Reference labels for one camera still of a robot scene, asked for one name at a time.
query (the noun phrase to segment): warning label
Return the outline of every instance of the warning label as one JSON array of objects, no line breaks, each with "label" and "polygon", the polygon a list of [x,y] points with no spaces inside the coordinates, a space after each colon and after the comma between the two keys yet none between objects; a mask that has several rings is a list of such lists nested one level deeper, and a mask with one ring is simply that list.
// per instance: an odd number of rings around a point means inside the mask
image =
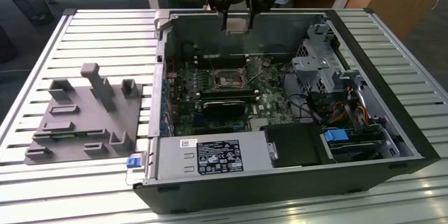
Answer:
[{"label": "warning label", "polygon": [[196,143],[196,149],[197,172],[201,175],[244,171],[237,140]]}]

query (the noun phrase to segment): slotted metal platform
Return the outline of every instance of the slotted metal platform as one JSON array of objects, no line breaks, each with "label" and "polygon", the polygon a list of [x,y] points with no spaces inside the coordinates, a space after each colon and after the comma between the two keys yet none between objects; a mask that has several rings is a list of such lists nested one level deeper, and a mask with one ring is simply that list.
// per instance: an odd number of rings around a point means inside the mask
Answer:
[{"label": "slotted metal platform", "polygon": [[[50,79],[86,86],[96,62],[110,84],[144,85],[136,151],[148,146],[156,61],[154,10],[78,10],[62,16],[0,127],[0,223],[433,223],[448,216],[448,95],[374,14],[338,11],[366,55],[437,150],[441,161],[368,192],[158,216],[125,183],[125,158],[26,166]],[[348,50],[342,55],[352,68]],[[144,176],[141,170],[132,178]]]}]

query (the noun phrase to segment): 3d printed part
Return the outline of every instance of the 3d printed part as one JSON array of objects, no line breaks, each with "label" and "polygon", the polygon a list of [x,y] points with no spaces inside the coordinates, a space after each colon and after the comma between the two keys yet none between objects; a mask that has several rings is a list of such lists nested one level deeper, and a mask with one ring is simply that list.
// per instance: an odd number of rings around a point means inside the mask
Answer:
[{"label": "3d printed part", "polygon": [[53,80],[52,100],[25,152],[25,164],[125,157],[133,153],[142,85],[132,79],[110,85],[100,67],[86,63],[81,76],[92,87]]}]

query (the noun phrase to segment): motherboard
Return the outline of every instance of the motherboard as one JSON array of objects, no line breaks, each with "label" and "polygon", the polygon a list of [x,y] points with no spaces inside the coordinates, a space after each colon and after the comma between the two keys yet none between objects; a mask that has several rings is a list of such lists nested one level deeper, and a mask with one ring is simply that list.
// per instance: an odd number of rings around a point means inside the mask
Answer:
[{"label": "motherboard", "polygon": [[168,64],[173,135],[257,131],[294,120],[281,87],[285,63],[268,55],[204,55]]}]

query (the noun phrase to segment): white sticker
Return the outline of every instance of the white sticker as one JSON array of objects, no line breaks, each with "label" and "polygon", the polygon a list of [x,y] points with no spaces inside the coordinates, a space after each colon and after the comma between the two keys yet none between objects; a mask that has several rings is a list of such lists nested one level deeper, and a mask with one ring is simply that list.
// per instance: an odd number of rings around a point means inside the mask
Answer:
[{"label": "white sticker", "polygon": [[197,139],[181,139],[180,148],[184,147],[196,147]]}]

